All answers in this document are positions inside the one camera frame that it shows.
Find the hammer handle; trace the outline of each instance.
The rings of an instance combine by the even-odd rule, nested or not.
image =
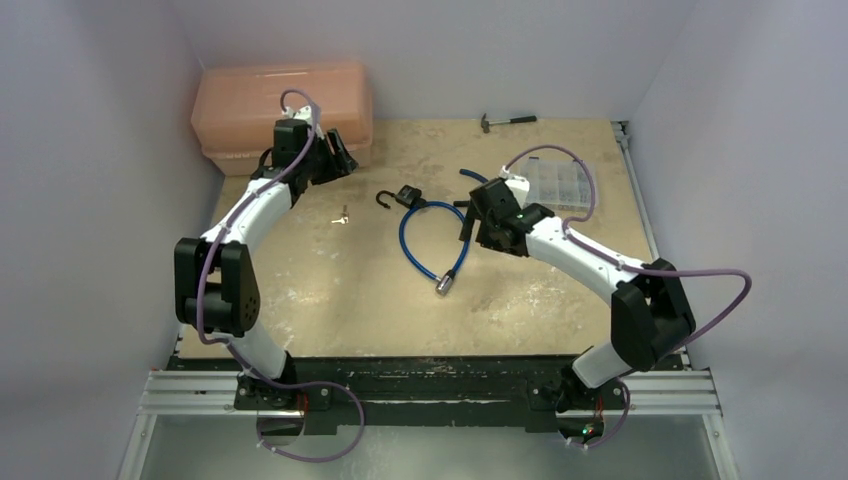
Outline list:
[[[538,120],[538,118],[536,118],[536,115],[530,115],[527,117],[510,118],[509,123],[530,123],[535,122],[536,120]]]

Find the white wall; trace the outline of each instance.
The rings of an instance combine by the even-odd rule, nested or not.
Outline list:
[[[218,175],[170,9],[0,5],[3,478],[114,478],[173,347],[172,248],[208,222]]]
[[[848,3],[698,3],[632,120],[663,256],[754,288],[693,346],[745,478],[848,469]],[[738,281],[686,284],[705,322]]]
[[[695,0],[173,0],[207,67],[358,58],[381,117],[629,118]]]

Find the white robotic arm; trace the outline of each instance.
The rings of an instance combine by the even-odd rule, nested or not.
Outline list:
[[[563,220],[544,206],[521,207],[528,190],[526,179],[505,171],[474,189],[460,240],[471,238],[479,221],[476,241],[481,246],[547,263],[610,306],[610,339],[564,368],[561,385],[552,392],[560,397],[562,410],[591,408],[602,385],[653,368],[694,332],[695,321],[679,278],[649,277],[627,268],[674,270],[673,265],[627,257],[573,228],[563,230]]]
[[[309,143],[308,129],[314,133],[308,151],[296,168],[280,178]],[[244,195],[220,222],[199,239],[180,240],[174,251],[174,274],[177,317],[197,328],[198,283],[207,255],[213,255],[212,265],[221,270],[221,281],[205,283],[201,333],[225,340],[253,368],[248,375],[278,380],[283,377],[289,355],[256,321],[261,301],[250,253],[256,251],[280,217],[291,210],[309,183],[326,183],[346,176],[357,164],[335,131],[325,135],[314,124],[309,106],[297,112],[286,109],[284,118],[274,128],[274,147],[263,155],[263,160],[268,153],[272,155],[271,165],[260,162]],[[218,248],[210,251],[219,237]]]

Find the wooden table surface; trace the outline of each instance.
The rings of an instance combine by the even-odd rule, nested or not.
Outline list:
[[[398,223],[406,210],[393,202],[386,210],[374,201],[379,190],[404,184],[422,189],[428,200],[467,199],[477,183],[460,176],[460,168],[492,178],[513,155],[541,143],[563,145],[594,166],[600,203],[576,228],[626,255],[650,259],[609,121],[543,119],[494,127],[488,135],[477,120],[377,121],[372,163],[309,187],[251,252],[260,321],[294,356],[575,354],[608,338],[609,308],[586,287],[549,265],[476,243],[452,290],[440,297],[401,251]],[[539,156],[567,161],[554,151]],[[226,179],[216,221],[246,184],[247,177]],[[330,223],[344,205],[350,223]],[[410,220],[407,243],[441,275],[461,249],[459,229],[452,213],[429,209]],[[200,344],[189,328],[180,356],[227,352]]]

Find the cable connector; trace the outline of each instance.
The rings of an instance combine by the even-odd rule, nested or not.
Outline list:
[[[454,277],[456,277],[456,272],[454,272],[453,269],[448,270],[447,273],[442,275],[442,278],[439,279],[439,283],[436,284],[436,293],[443,297],[447,295],[453,286]]]

